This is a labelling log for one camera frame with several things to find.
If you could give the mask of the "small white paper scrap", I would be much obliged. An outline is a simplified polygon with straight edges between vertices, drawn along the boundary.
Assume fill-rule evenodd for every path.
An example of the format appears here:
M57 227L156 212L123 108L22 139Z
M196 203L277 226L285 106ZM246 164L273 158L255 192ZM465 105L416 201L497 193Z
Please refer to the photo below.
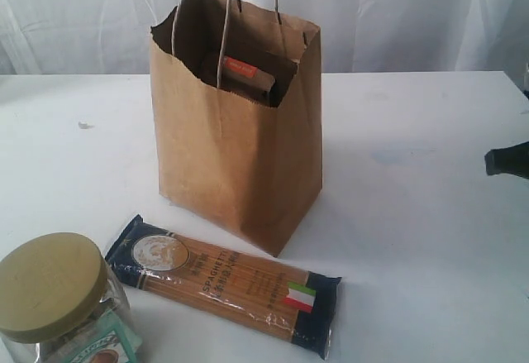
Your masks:
M83 130L94 128L94 125L88 124L86 122L78 122L78 126L80 129L83 129Z

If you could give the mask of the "glass jar gold lid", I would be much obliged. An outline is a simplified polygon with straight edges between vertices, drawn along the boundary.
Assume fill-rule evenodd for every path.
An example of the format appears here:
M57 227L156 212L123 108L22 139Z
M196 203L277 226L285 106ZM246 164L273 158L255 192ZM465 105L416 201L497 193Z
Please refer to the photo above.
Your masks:
M72 232L2 259L1 340L14 362L137 362L142 346L122 285L98 246Z

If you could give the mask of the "spaghetti packet dark blue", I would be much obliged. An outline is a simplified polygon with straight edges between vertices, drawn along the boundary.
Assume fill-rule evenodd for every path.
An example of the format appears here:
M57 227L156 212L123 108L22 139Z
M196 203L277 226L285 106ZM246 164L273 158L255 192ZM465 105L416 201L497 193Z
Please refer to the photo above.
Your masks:
M141 215L105 260L127 286L328 355L339 277L179 235Z

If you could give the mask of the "brown kraft pouch orange label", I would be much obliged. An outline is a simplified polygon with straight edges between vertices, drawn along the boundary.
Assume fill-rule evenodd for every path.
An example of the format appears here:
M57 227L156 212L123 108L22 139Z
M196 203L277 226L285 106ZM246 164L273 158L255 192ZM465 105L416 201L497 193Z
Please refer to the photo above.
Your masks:
M298 69L298 64L265 51L232 51L222 61L222 90L278 107Z

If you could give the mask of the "brown paper bag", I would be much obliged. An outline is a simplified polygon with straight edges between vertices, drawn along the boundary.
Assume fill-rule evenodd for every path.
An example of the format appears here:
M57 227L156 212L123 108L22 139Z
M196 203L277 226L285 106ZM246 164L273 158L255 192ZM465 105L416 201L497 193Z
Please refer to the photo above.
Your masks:
M298 69L278 107L222 90L224 55ZM277 256L322 189L321 29L241 0L180 0L150 30L160 193Z

